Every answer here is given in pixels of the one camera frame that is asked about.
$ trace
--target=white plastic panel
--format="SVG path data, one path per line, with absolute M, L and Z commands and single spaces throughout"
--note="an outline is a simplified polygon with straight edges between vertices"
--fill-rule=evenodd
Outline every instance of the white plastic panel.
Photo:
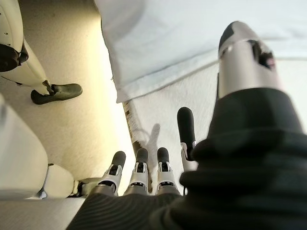
M 24 28 L 18 0 L 0 0 L 0 13 L 0 44 L 20 52 L 24 41 Z
M 72 193 L 73 186 L 74 179 L 69 171 L 56 164 L 49 166 L 43 188 L 46 198 L 66 198 Z
M 29 59 L 15 69 L 0 73 L 0 76 L 23 85 L 30 86 L 40 94 L 49 94 L 47 88 L 42 84 L 45 80 L 47 80 L 42 65 L 26 40 L 24 40 L 24 46 L 29 54 Z
M 25 199 L 43 186 L 47 154 L 37 136 L 0 95 L 0 199 Z

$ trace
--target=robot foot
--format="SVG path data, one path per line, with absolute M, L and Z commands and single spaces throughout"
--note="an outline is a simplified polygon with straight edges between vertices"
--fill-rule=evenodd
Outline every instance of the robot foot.
M 52 85 L 53 94 L 41 95 L 36 90 L 31 92 L 31 99 L 35 104 L 45 104 L 54 101 L 65 101 L 81 95 L 82 88 L 78 84 Z

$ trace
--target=white towel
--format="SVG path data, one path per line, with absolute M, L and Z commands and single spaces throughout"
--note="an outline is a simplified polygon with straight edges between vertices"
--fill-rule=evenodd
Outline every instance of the white towel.
M 247 23 L 278 58 L 307 57 L 306 0 L 95 0 L 118 102 L 217 60 L 224 29 Z

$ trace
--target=gray fabric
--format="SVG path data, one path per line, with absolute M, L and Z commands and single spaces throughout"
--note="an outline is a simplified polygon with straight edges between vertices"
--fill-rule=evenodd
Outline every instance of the gray fabric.
M 1 230 L 63 230 L 84 198 L 0 201 Z

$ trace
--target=black rubber cover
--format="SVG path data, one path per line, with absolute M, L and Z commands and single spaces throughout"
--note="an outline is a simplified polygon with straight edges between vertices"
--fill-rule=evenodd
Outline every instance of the black rubber cover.
M 126 161 L 126 154 L 123 151 L 118 151 L 114 154 L 111 164 L 120 165 L 123 168 L 125 165 L 125 161 Z
M 307 136 L 283 92 L 248 89 L 218 100 L 192 156 L 197 170 L 180 178 L 186 196 L 93 193 L 68 229 L 307 229 Z
M 159 162 L 169 162 L 168 151 L 166 148 L 161 147 L 158 149 L 157 159 L 158 159 L 158 163 Z
M 138 152 L 136 153 L 135 161 L 147 164 L 147 161 L 148 161 L 148 151 L 147 151 L 147 149 L 140 148 L 138 150 Z
M 186 143 L 188 159 L 191 161 L 190 153 L 193 149 L 193 142 L 195 141 L 194 116 L 192 111 L 187 107 L 180 108 L 177 113 L 177 123 L 180 142 Z
M 230 23 L 227 28 L 224 30 L 221 39 L 220 39 L 220 44 L 219 44 L 219 49 L 223 45 L 223 43 L 230 38 L 234 34 L 234 30 L 232 29 L 232 24 L 235 22 Z

